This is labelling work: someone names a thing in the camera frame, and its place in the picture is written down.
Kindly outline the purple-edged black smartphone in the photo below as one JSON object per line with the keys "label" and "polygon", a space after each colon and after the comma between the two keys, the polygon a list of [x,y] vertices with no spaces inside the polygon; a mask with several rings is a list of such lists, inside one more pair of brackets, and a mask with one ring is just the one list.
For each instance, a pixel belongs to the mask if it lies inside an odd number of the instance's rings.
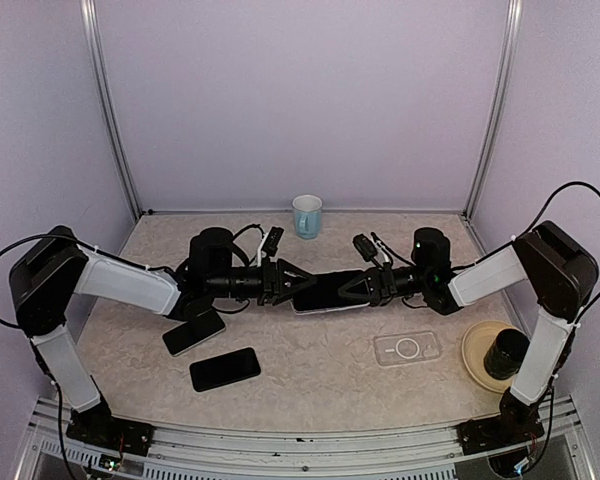
{"label": "purple-edged black smartphone", "polygon": [[316,276],[317,283],[312,287],[296,293],[294,299],[342,299],[338,295],[338,288],[343,281],[343,272],[336,271],[330,273],[321,273]]}

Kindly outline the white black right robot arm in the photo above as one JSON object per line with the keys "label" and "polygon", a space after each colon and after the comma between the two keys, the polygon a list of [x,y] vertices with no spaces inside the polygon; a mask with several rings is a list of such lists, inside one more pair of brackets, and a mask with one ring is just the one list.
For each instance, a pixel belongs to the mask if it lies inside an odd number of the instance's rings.
{"label": "white black right robot arm", "polygon": [[594,257],[552,221],[464,267],[452,264],[450,239],[433,227],[415,231],[411,259],[403,267],[377,262],[385,244],[376,236],[359,234],[353,245],[371,266],[340,286],[338,294],[370,307],[419,295],[427,309],[448,316],[511,287],[529,286],[538,305],[537,320],[521,366],[502,397],[504,412],[491,423],[498,442],[515,442],[529,429],[529,412],[548,393],[590,303],[599,279]]}

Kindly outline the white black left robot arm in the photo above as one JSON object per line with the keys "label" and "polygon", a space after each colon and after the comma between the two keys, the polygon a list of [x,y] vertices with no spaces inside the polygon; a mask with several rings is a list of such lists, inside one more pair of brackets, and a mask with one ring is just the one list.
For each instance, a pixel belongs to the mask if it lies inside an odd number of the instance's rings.
{"label": "white black left robot arm", "polygon": [[129,304],[178,321],[189,321],[216,298],[254,299],[278,305],[316,284],[315,275],[276,258],[282,229],[273,227],[249,256],[236,234],[210,227],[194,236],[177,269],[121,259],[78,240],[63,225],[32,237],[33,247],[9,271],[18,327],[72,409],[82,430],[101,445],[120,434],[117,418],[88,373],[66,326],[65,310],[75,295]]}

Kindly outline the lavender silicone phone case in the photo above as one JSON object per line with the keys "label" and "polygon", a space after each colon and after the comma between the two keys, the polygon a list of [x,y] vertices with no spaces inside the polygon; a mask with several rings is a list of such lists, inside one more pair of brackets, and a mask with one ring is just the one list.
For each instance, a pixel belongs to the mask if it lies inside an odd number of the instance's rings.
{"label": "lavender silicone phone case", "polygon": [[347,299],[294,299],[293,311],[297,315],[326,314],[368,307],[368,302]]}

